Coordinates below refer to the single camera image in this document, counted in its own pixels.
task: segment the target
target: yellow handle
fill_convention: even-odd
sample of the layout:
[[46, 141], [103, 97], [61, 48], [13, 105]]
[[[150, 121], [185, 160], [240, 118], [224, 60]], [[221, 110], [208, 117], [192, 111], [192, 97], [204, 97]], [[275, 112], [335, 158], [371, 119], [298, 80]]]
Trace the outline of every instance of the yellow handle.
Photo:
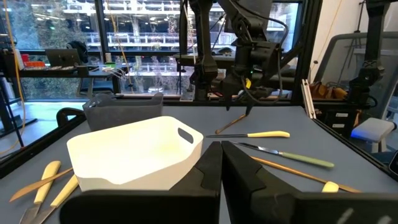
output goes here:
[[62, 204], [62, 202], [67, 199], [69, 195], [77, 188], [78, 185], [79, 182], [77, 181], [77, 177], [76, 175], [73, 175], [50, 206], [58, 208]]
[[[52, 177], [55, 174], [57, 174], [59, 168], [61, 166], [61, 161], [52, 161], [50, 162], [44, 169], [42, 180]], [[36, 198], [34, 200], [34, 203], [43, 203], [45, 196], [50, 190], [52, 181], [46, 183], [45, 185], [41, 186], [37, 190]]]
[[264, 133], [251, 133], [248, 134], [249, 138], [264, 138], [264, 137], [283, 137], [289, 138], [290, 134], [285, 131], [267, 131]]
[[325, 186], [323, 186], [322, 192], [323, 193], [336, 193], [338, 192], [339, 186], [332, 181], [328, 181]]

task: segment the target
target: orange object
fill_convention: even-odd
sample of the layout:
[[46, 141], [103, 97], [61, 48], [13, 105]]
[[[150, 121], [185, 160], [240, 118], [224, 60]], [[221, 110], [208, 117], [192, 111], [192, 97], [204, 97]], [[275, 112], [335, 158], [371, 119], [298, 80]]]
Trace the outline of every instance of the orange object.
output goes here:
[[36, 61], [36, 62], [24, 62], [26, 67], [44, 67], [44, 62]]

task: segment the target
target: laptop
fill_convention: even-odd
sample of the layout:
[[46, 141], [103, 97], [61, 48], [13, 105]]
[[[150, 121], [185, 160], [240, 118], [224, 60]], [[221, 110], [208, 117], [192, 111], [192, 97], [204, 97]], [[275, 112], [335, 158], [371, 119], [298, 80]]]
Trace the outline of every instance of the laptop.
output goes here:
[[81, 65], [77, 49], [45, 49], [45, 54], [51, 66], [75, 66]]

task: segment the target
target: glass wall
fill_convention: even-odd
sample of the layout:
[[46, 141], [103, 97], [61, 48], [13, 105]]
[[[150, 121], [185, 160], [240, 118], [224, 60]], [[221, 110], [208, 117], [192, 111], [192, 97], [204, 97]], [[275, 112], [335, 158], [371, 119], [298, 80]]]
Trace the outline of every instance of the glass wall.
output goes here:
[[[126, 52], [128, 63], [132, 64], [127, 81], [122, 81], [123, 93], [153, 93], [154, 90], [166, 94], [179, 93], [189, 86], [193, 68], [185, 67], [179, 79], [177, 63], [172, 57], [179, 51], [180, 1], [163, 0], [102, 0], [104, 29], [108, 51], [116, 63], [124, 63], [121, 49]], [[290, 29], [283, 44], [284, 51], [292, 48], [299, 3], [275, 2], [270, 17], [286, 23]], [[0, 12], [4, 25], [4, 9]], [[72, 40], [85, 42], [88, 52], [101, 50], [98, 16], [92, 0], [8, 0], [12, 31], [20, 50], [63, 49]], [[229, 47], [236, 40], [233, 33], [224, 31], [224, 10], [214, 3], [210, 11], [210, 37], [214, 51]], [[188, 7], [188, 20], [192, 32], [188, 35], [188, 47], [192, 52], [196, 47], [194, 13]], [[269, 22], [267, 38], [278, 42], [284, 34], [280, 24]], [[153, 52], [145, 56], [129, 52]], [[170, 52], [160, 56], [158, 52]], [[48, 63], [43, 54], [30, 55], [31, 60]], [[90, 57], [91, 64], [101, 63], [100, 55]], [[75, 88], [79, 79], [23, 78], [24, 95], [31, 99], [71, 99], [76, 98]]]
[[[95, 5], [89, 1], [7, 0], [12, 33], [19, 50], [65, 49], [77, 40], [88, 50], [100, 50]], [[7, 27], [4, 7], [2, 21]], [[29, 55], [30, 61], [43, 61], [45, 55]], [[98, 64], [99, 57], [90, 57]], [[29, 99], [73, 99], [80, 82], [78, 78], [22, 78], [24, 96]]]
[[[73, 40], [88, 42], [96, 30], [93, 3], [59, 0], [8, 0], [12, 33], [21, 50], [63, 49]], [[3, 23], [6, 26], [4, 7]], [[99, 50], [100, 45], [89, 45]]]
[[[175, 88], [179, 84], [179, 72], [177, 63], [172, 56], [156, 57], [158, 51], [179, 51], [179, 15], [180, 1], [122, 1], [104, 0], [104, 20], [107, 31], [109, 50], [120, 51], [120, 46], [125, 52], [150, 51], [151, 57], [127, 57], [128, 63], [133, 64], [130, 79], [123, 84], [123, 93], [152, 93], [153, 90], [164, 91], [167, 94], [176, 94]], [[292, 48], [295, 23], [297, 18], [298, 3], [274, 3], [270, 17], [279, 19], [289, 27], [289, 34], [283, 44], [284, 51]], [[224, 10], [217, 3], [213, 4], [210, 11], [210, 40], [214, 51], [229, 47], [235, 50], [231, 44], [236, 40], [234, 33], [224, 32]], [[196, 48], [195, 16], [188, 7], [188, 48], [193, 52]], [[269, 22], [267, 38], [280, 42], [284, 34], [284, 28], [275, 22]], [[123, 63], [121, 56], [114, 57], [116, 63]], [[184, 68], [182, 73], [182, 89], [189, 86], [189, 77], [192, 68]], [[129, 83], [135, 83], [133, 89]]]

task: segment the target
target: gray table surface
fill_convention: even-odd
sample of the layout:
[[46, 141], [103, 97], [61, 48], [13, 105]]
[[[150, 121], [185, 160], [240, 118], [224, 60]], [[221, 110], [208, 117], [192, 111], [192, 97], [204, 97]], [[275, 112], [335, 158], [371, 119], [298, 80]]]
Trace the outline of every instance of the gray table surface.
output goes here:
[[[223, 107], [165, 107], [164, 115], [173, 116], [203, 135], [213, 134], [214, 131], [244, 112], [244, 108], [231, 108], [229, 112]], [[230, 127], [223, 134], [255, 133], [263, 131], [287, 131], [291, 134], [289, 139], [262, 138], [234, 139], [259, 146], [267, 146], [272, 149], [289, 151], [297, 154], [316, 157], [335, 163], [335, 168], [326, 170], [301, 162], [291, 161], [282, 157], [254, 151], [252, 149], [241, 149], [250, 156], [257, 156], [276, 163], [301, 170], [314, 176], [332, 180], [339, 184], [349, 185], [363, 192], [398, 192], [398, 183], [392, 180], [381, 170], [363, 159], [350, 148], [330, 136], [326, 131], [311, 121], [301, 107], [257, 107], [253, 108], [250, 116]], [[89, 131], [86, 122], [69, 132], [46, 150], [26, 162], [14, 172], [0, 180], [0, 217], [1, 223], [19, 223], [25, 209], [33, 204], [35, 192], [9, 203], [10, 197], [20, 188], [38, 181], [43, 173], [44, 167], [51, 161], [60, 160], [60, 170], [71, 166], [67, 141], [79, 134]], [[203, 140], [203, 150], [213, 141], [230, 140], [210, 139]], [[268, 171], [275, 174], [290, 185], [304, 192], [320, 192], [323, 184], [304, 179], [290, 173], [264, 166]], [[47, 208], [56, 197], [62, 187], [72, 174], [57, 179], [50, 189], [42, 208]], [[80, 189], [75, 190], [73, 195], [78, 195]], [[45, 223], [59, 223], [59, 209], [57, 209]], [[230, 223], [225, 197], [221, 196], [220, 223]]]

